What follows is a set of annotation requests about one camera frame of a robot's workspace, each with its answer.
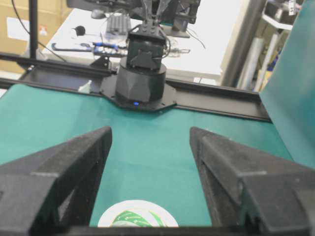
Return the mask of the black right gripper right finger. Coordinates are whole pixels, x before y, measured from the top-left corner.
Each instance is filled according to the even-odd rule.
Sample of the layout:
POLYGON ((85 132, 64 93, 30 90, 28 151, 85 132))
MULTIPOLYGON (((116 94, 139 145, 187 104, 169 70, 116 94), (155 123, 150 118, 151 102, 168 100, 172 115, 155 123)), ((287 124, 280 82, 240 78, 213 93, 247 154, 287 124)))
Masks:
POLYGON ((192 127, 189 144, 212 225, 266 236, 315 233, 315 171, 192 127))

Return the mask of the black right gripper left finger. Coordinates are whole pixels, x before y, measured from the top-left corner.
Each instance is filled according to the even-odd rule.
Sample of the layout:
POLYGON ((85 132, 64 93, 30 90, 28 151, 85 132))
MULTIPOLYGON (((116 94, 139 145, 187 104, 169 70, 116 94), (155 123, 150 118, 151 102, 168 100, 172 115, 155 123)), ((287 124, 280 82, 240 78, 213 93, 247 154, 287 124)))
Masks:
POLYGON ((104 126, 2 164, 1 235, 88 227, 111 145, 104 126))

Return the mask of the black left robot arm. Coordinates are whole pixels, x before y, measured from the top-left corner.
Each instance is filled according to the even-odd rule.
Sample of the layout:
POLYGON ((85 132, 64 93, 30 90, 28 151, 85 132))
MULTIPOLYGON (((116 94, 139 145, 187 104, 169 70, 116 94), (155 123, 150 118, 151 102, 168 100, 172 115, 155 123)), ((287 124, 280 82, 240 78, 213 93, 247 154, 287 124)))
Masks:
POLYGON ((100 94, 121 108, 154 112, 177 104, 176 89, 166 84, 162 63, 171 43, 160 22, 170 1, 158 1, 155 12, 151 0, 141 4, 143 20, 128 31, 127 56, 120 60, 116 75, 103 79, 100 94))

